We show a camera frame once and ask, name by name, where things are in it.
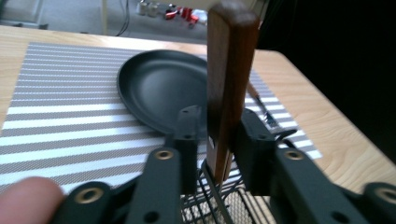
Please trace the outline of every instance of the wire rack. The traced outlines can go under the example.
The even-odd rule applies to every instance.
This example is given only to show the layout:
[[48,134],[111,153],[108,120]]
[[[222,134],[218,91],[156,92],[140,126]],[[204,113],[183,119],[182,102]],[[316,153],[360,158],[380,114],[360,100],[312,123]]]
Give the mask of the wire rack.
[[205,169],[198,175],[197,192],[181,197],[184,223],[276,223],[269,197],[247,192],[235,163],[221,187],[213,184]]

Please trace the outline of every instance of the finger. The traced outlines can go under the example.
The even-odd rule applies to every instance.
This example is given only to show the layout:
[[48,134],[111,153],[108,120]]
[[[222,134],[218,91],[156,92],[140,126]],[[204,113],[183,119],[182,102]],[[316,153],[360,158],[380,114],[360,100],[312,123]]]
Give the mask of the finger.
[[0,195],[0,223],[48,223],[64,195],[44,177],[29,177]]

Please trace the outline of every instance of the frying pan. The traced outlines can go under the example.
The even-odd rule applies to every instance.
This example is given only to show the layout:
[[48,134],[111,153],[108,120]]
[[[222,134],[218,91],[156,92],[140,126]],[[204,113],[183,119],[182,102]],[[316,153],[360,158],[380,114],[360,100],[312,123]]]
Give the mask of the frying pan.
[[120,68],[117,87],[128,110],[152,129],[173,133],[178,111],[201,107],[199,137],[206,138],[206,61],[174,50],[135,55]]

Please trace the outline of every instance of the gray and white striped placemat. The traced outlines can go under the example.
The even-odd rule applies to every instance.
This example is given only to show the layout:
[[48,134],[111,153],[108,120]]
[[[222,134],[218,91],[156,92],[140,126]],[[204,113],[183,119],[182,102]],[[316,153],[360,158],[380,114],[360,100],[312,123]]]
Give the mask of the gray and white striped placemat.
[[[29,45],[0,137],[0,192],[32,175],[50,177],[69,192],[86,181],[118,186],[140,174],[164,138],[136,120],[118,96],[120,66],[139,52]],[[254,71],[250,81],[283,127],[299,129],[290,140],[312,159],[321,157]],[[249,96],[246,107],[263,119]],[[199,153],[198,164],[205,143]]]

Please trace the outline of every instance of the knife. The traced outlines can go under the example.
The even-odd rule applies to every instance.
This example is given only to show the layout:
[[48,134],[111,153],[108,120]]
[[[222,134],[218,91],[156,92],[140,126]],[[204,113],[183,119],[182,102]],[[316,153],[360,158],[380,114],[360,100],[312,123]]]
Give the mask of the knife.
[[214,181],[228,178],[233,140],[244,108],[259,19],[239,1],[221,1],[207,22],[206,163]]

